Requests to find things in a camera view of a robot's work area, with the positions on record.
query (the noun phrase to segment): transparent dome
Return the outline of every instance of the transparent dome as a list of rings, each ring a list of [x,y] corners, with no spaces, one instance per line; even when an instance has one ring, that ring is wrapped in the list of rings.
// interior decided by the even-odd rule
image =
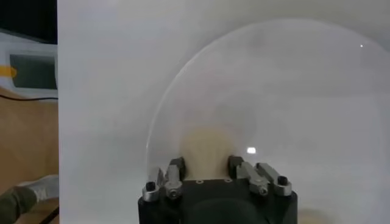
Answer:
[[[342,27],[304,19],[243,27],[174,79],[151,126],[148,166],[167,167],[182,139],[203,131],[286,175],[305,219],[386,223],[389,76],[389,53]]]

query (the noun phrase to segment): dark background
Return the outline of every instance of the dark background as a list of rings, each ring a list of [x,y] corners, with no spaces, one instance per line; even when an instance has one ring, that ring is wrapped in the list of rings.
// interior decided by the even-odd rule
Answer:
[[[0,32],[57,44],[57,0],[0,0]]]

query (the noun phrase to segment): wooden table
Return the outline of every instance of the wooden table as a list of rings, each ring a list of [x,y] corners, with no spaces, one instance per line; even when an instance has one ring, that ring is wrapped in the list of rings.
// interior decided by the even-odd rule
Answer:
[[[0,94],[19,97],[2,88]],[[58,174],[58,129],[57,103],[0,98],[0,193],[23,181]],[[17,224],[37,224],[56,206],[58,200],[40,203]]]

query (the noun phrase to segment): metal clamp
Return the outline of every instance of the metal clamp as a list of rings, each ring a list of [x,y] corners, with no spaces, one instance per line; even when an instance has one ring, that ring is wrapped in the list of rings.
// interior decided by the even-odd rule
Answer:
[[[269,181],[267,178],[260,176],[248,162],[242,162],[237,167],[237,178],[247,178],[251,192],[261,196],[268,194]]]
[[[175,200],[182,195],[182,182],[180,181],[179,168],[176,165],[169,165],[166,171],[165,192],[166,196]]]
[[[274,186],[276,195],[290,196],[292,193],[291,182],[287,177],[281,176],[274,168],[267,163],[257,163],[256,171],[259,175],[264,175]]]
[[[147,182],[142,188],[142,198],[144,201],[152,202],[160,198],[160,187],[164,183],[164,175],[160,168],[153,168],[149,172]]]

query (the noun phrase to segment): white backdrop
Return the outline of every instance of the white backdrop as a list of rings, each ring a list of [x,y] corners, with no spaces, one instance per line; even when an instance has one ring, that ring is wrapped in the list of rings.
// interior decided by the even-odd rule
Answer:
[[[138,223],[157,102],[215,38],[257,21],[309,17],[390,49],[387,0],[62,0],[58,9],[62,224]]]

